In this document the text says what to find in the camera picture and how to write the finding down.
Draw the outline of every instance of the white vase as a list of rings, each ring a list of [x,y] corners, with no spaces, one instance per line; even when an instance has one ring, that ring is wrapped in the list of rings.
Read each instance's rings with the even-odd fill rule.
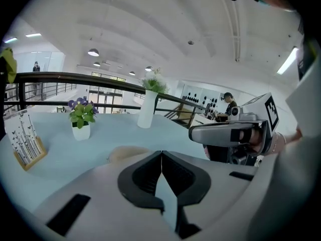
[[[90,137],[90,125],[89,123],[87,123],[88,125],[84,125],[81,129],[79,129],[77,127],[77,123],[76,126],[72,127],[72,133],[74,134],[74,137],[77,141],[81,141],[81,140],[86,140],[89,139]]]
[[[158,93],[146,90],[145,101],[139,112],[137,125],[141,128],[150,128],[152,117],[154,115],[155,100]]]

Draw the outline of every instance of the ceiling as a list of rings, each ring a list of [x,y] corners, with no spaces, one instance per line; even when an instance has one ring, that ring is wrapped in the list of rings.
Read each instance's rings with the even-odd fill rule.
[[[253,0],[33,0],[21,17],[84,66],[107,61],[101,69],[137,77],[146,66],[162,67],[184,79],[186,66],[166,65],[195,61],[199,68],[191,70],[201,73],[203,62],[219,58],[297,83],[295,63],[282,76],[276,72],[300,45],[299,17]],[[90,48],[100,56],[89,56]]]

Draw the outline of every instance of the green plant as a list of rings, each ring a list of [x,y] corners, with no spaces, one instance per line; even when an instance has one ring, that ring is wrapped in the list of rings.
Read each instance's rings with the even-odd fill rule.
[[[93,103],[88,103],[87,101],[82,100],[81,98],[77,101],[70,101],[70,107],[73,108],[73,111],[69,114],[70,121],[74,124],[77,123],[77,128],[81,129],[84,125],[87,125],[86,122],[94,123],[94,115],[97,113]]]

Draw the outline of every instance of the potted plant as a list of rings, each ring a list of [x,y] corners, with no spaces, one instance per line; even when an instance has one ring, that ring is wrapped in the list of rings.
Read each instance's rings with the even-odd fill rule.
[[[137,125],[141,128],[150,128],[152,117],[154,115],[155,99],[159,93],[167,93],[168,88],[165,79],[160,73],[161,69],[147,72],[145,78],[141,81],[146,89],[145,101],[139,112]]]
[[[81,141],[89,139],[90,125],[89,122],[94,123],[94,115],[98,110],[94,107],[94,103],[78,98],[76,101],[70,100],[68,106],[71,107],[72,112],[69,114],[69,119],[72,124],[72,132],[76,140]]]

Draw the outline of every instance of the wooden card holder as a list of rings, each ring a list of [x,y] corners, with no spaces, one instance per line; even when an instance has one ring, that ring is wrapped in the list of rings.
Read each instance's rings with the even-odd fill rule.
[[[21,160],[19,154],[18,154],[16,151],[14,151],[14,155],[15,155],[17,161],[19,162],[19,164],[21,165],[21,167],[22,167],[25,171],[28,171],[28,170],[29,170],[32,166],[34,166],[39,160],[41,160],[42,158],[44,158],[44,157],[47,155],[47,151],[46,151],[46,149],[45,149],[45,147],[44,147],[41,139],[40,139],[38,136],[36,136],[36,139],[37,139],[37,141],[38,141],[38,143],[39,143],[39,145],[40,145],[40,147],[41,147],[41,149],[42,149],[43,152],[42,152],[40,155],[38,155],[35,159],[33,159],[31,163],[24,164],[24,162]]]

